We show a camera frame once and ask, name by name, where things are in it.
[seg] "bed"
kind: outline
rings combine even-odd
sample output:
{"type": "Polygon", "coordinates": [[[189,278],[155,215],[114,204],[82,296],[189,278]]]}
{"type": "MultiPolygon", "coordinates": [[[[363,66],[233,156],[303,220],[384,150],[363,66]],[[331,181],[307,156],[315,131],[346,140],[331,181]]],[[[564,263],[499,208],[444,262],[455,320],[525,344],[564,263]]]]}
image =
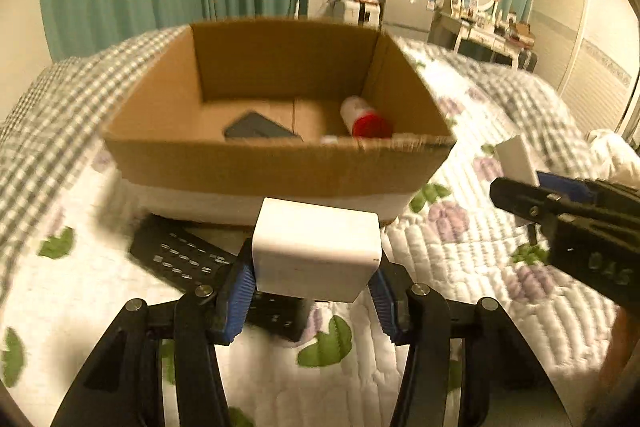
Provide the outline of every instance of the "bed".
{"type": "MultiPolygon", "coordinates": [[[[183,28],[153,31],[43,71],[0,130],[2,378],[36,426],[48,426],[95,343],[128,299],[179,293],[127,258],[145,216],[98,137],[142,71],[183,28]]],[[[494,208],[492,146],[522,134],[540,169],[594,178],[598,165],[566,106],[538,77],[415,41],[399,46],[458,142],[404,213],[382,231],[388,256],[446,298],[492,296],[550,375],[574,422],[584,417],[615,316],[612,302],[550,266],[513,262],[526,230],[494,208]]],[[[233,250],[238,237],[212,241],[233,250]]],[[[298,343],[245,327],[218,362],[236,425],[388,425],[406,360],[382,332],[368,291],[316,303],[298,343]],[[309,346],[322,337],[322,362],[309,346]]],[[[178,425],[170,344],[166,423],[178,425]]],[[[451,366],[458,345],[452,341],[451,366]]],[[[447,398],[455,425],[460,390],[447,398]]]]}

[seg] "white block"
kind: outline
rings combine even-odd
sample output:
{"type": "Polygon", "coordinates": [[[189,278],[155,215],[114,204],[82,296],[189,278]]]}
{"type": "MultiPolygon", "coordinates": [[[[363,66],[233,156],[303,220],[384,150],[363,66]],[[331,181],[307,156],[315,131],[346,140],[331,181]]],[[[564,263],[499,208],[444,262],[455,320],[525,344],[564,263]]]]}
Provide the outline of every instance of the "white block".
{"type": "MultiPolygon", "coordinates": [[[[521,135],[516,135],[495,146],[495,152],[502,166],[502,173],[505,178],[510,178],[521,183],[527,183],[538,187],[538,173],[533,168],[533,163],[529,157],[527,145],[521,135]]],[[[515,216],[516,227],[523,227],[530,221],[522,217],[515,216]]]]}
{"type": "Polygon", "coordinates": [[[353,302],[380,265],[378,216],[264,198],[252,253],[259,291],[353,302]]]}

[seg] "floral bedspread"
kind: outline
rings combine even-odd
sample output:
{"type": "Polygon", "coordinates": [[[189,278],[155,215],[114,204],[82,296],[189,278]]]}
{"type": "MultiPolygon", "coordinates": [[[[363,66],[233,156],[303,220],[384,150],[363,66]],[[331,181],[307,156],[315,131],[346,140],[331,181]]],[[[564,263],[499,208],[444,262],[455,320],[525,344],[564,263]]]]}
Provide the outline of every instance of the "floral bedspread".
{"type": "MultiPolygon", "coordinates": [[[[168,42],[175,33],[153,32],[98,59],[77,59],[57,67],[44,87],[39,83],[42,92],[30,111],[52,100],[65,102],[60,100],[62,87],[71,96],[72,87],[85,82],[92,68],[110,74],[122,68],[130,72],[133,63],[136,71],[143,68],[141,54],[152,56],[161,48],[159,42],[168,42]]],[[[475,70],[478,66],[465,62],[468,59],[457,61],[414,42],[400,44],[437,99],[458,142],[404,213],[382,230],[383,247],[392,260],[407,267],[414,280],[429,284],[446,298],[498,299],[577,422],[584,415],[591,381],[607,349],[614,307],[593,290],[540,263],[542,248],[527,244],[526,230],[516,229],[512,216],[494,208],[488,190],[501,174],[494,146],[514,134],[529,139],[540,169],[580,171],[588,160],[573,156],[570,148],[558,152],[550,143],[562,140],[553,133],[545,138],[548,130],[516,124],[517,107],[500,103],[494,92],[511,90],[506,100],[517,100],[526,95],[517,92],[519,85],[541,82],[535,76],[499,66],[475,70]],[[507,74],[520,77],[515,82],[507,74]]],[[[105,97],[100,107],[107,118],[114,97],[105,97]]],[[[63,113],[58,118],[75,115],[63,113]]],[[[26,120],[24,115],[15,118],[5,131],[4,143],[15,148],[0,150],[7,161],[24,153],[17,137],[24,136],[26,120]]],[[[85,129],[91,139],[61,141],[76,148],[73,168],[55,186],[33,226],[24,225],[28,234],[13,258],[11,291],[0,320],[2,379],[36,427],[50,424],[82,363],[124,302],[139,297],[155,304],[178,296],[175,289],[128,259],[132,233],[145,213],[126,191],[109,153],[95,136],[100,123],[96,120],[84,124],[93,126],[85,129]]],[[[58,124],[64,132],[64,122],[58,124]]],[[[46,125],[46,119],[38,123],[39,128],[46,125]]],[[[564,137],[573,133],[572,125],[570,120],[558,124],[564,137]]],[[[44,179],[54,184],[52,178],[44,179]]],[[[28,180],[24,187],[34,189],[28,180]]],[[[5,226],[0,221],[0,232],[5,226]]],[[[212,242],[228,250],[241,242],[241,237],[226,232],[217,238],[212,242]]],[[[382,332],[368,291],[350,305],[317,303],[298,343],[245,327],[231,346],[216,351],[238,426],[388,425],[407,355],[406,347],[394,346],[382,332]]],[[[170,343],[162,347],[162,359],[166,423],[178,425],[170,343]]],[[[456,343],[452,343],[450,374],[447,424],[455,425],[460,395],[456,343]]]]}

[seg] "white pillow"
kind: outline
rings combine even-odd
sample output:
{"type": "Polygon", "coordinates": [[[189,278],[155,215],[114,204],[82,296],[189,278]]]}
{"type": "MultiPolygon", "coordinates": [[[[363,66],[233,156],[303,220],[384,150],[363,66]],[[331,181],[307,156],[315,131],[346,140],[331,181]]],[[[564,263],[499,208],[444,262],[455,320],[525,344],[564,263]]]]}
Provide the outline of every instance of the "white pillow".
{"type": "Polygon", "coordinates": [[[640,189],[640,157],[609,129],[598,129],[587,135],[591,152],[597,159],[598,178],[640,189]]]}

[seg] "cardboard box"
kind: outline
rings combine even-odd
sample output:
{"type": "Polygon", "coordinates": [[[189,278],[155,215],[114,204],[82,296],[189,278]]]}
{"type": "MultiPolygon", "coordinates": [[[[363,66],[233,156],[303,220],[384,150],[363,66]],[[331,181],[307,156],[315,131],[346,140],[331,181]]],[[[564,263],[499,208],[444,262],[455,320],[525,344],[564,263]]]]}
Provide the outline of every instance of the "cardboard box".
{"type": "Polygon", "coordinates": [[[103,130],[123,178],[160,216],[254,225],[265,197],[391,222],[455,143],[391,37],[302,20],[196,23],[149,67],[103,130]],[[392,139],[353,139],[340,104],[359,94],[392,139]],[[300,135],[229,139],[254,110],[300,135]],[[320,143],[336,135],[332,143],[320,143]]]}

